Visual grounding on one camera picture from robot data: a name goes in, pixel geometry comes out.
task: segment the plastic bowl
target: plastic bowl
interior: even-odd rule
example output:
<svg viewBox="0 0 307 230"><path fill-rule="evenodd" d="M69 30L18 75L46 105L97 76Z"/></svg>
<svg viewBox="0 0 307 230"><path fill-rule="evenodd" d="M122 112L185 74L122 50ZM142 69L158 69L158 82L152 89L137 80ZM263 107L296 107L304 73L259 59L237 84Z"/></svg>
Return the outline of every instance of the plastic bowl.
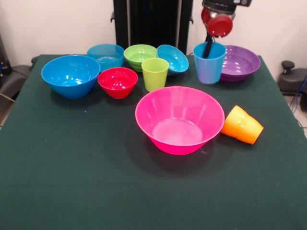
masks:
<svg viewBox="0 0 307 230"><path fill-rule="evenodd" d="M169 63L168 75L183 73L189 68L187 57L176 47L161 45L157 49L157 56Z"/></svg>
<svg viewBox="0 0 307 230"><path fill-rule="evenodd" d="M128 68L107 69L98 76L98 83L101 88L115 99L127 97L137 82L138 75Z"/></svg>
<svg viewBox="0 0 307 230"><path fill-rule="evenodd" d="M137 104L141 130L162 151L173 155L195 152L224 125L224 111L209 94L172 86L152 91Z"/></svg>
<svg viewBox="0 0 307 230"><path fill-rule="evenodd" d="M101 44L90 48L87 55L100 64L100 72L114 67L122 67L124 49L115 44Z"/></svg>
<svg viewBox="0 0 307 230"><path fill-rule="evenodd" d="M42 78L58 94L74 99L88 94L96 83L99 63L91 57L68 55L56 58L42 69Z"/></svg>
<svg viewBox="0 0 307 230"><path fill-rule="evenodd" d="M157 49L150 45L129 46L124 52L125 59L136 71L142 71L142 62L149 58L157 56Z"/></svg>
<svg viewBox="0 0 307 230"><path fill-rule="evenodd" d="M225 46L226 55L223 63L221 81L242 81L260 67L259 57L252 51L239 46Z"/></svg>

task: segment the light blue bowl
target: light blue bowl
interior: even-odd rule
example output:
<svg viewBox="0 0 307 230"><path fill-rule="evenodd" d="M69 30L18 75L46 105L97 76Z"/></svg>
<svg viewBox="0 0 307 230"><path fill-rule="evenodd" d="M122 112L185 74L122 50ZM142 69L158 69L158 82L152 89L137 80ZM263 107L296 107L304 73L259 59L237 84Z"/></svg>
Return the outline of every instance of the light blue bowl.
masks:
<svg viewBox="0 0 307 230"><path fill-rule="evenodd" d="M42 69L42 78L58 94L74 99L88 94L96 83L99 63L91 57L68 55L56 58Z"/></svg>
<svg viewBox="0 0 307 230"><path fill-rule="evenodd" d="M114 67L122 67L124 49L115 44L101 44L90 48L87 55L100 64L100 72Z"/></svg>
<svg viewBox="0 0 307 230"><path fill-rule="evenodd" d="M161 45L158 47L157 56L158 58L162 58L169 63L169 75L183 73L189 68L187 57L176 47L170 45Z"/></svg>

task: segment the lime green cup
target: lime green cup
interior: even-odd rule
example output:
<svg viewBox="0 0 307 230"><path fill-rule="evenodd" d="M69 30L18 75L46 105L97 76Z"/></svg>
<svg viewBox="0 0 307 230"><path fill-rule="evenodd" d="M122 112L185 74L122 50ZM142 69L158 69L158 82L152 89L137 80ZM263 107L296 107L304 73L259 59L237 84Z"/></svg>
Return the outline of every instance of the lime green cup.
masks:
<svg viewBox="0 0 307 230"><path fill-rule="evenodd" d="M142 63L145 88L148 92L165 87L168 62L162 58L149 58Z"/></svg>

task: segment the blue cable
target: blue cable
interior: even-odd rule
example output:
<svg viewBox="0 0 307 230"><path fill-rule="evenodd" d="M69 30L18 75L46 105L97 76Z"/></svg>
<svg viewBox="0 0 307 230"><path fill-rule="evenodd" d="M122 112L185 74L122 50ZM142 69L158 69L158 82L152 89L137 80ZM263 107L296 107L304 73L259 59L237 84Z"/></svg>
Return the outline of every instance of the blue cable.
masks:
<svg viewBox="0 0 307 230"><path fill-rule="evenodd" d="M296 102L296 106L295 106L295 110L293 111L293 113L296 112L297 110L297 106L298 106L298 96L300 94L300 92L302 91L302 89L304 88L304 86L306 85L307 82L307 76L305 77L303 84L301 85L301 88L299 88L299 90L297 91L296 95L295 95L295 102Z"/></svg>

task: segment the orange cup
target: orange cup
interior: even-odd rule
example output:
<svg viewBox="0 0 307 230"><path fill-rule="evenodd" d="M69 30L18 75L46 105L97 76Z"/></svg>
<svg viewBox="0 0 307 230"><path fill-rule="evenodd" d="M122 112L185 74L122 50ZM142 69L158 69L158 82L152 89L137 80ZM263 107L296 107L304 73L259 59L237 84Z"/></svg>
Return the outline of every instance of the orange cup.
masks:
<svg viewBox="0 0 307 230"><path fill-rule="evenodd" d="M263 129L255 118L236 105L227 116L221 133L253 145Z"/></svg>

